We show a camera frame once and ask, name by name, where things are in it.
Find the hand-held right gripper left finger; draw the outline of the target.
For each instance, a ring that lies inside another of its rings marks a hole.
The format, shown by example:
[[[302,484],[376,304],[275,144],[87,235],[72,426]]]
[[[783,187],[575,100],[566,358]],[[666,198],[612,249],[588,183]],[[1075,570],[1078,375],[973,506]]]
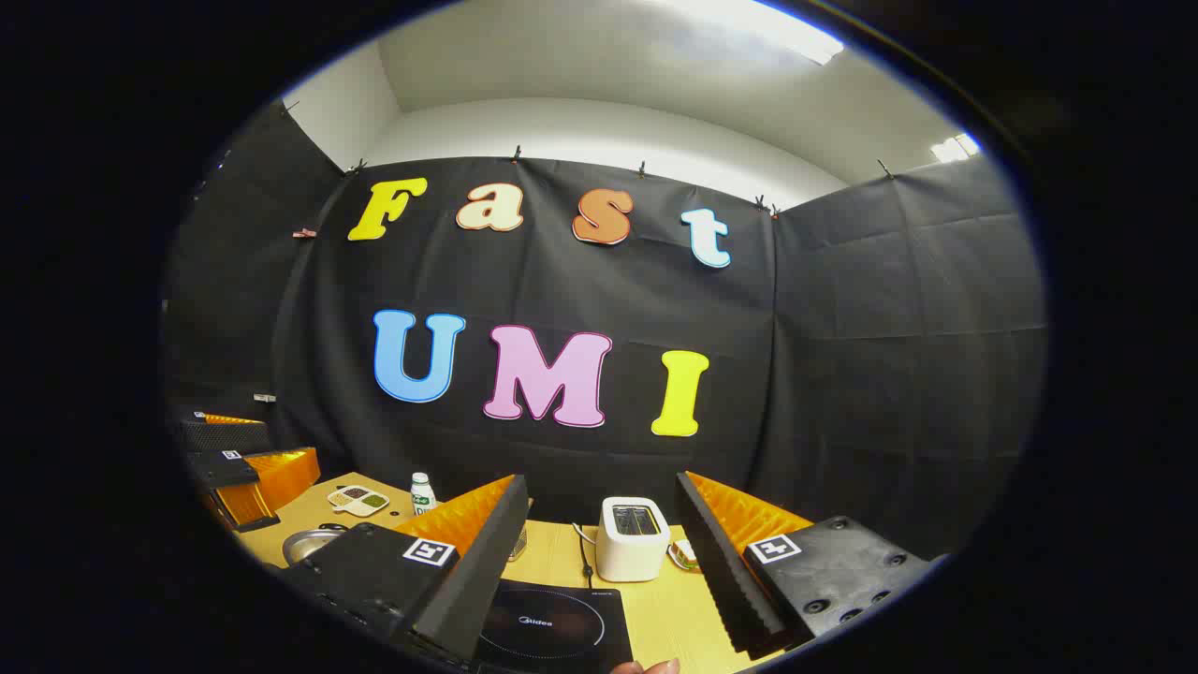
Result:
[[[352,526],[282,582],[355,630],[462,668],[528,508],[526,478],[502,476],[403,526]]]

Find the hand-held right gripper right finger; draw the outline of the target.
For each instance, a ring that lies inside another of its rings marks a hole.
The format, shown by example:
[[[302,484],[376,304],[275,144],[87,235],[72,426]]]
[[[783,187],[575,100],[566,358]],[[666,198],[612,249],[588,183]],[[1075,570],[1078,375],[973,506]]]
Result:
[[[869,617],[932,567],[857,520],[806,520],[692,470],[676,509],[724,631],[754,660]]]

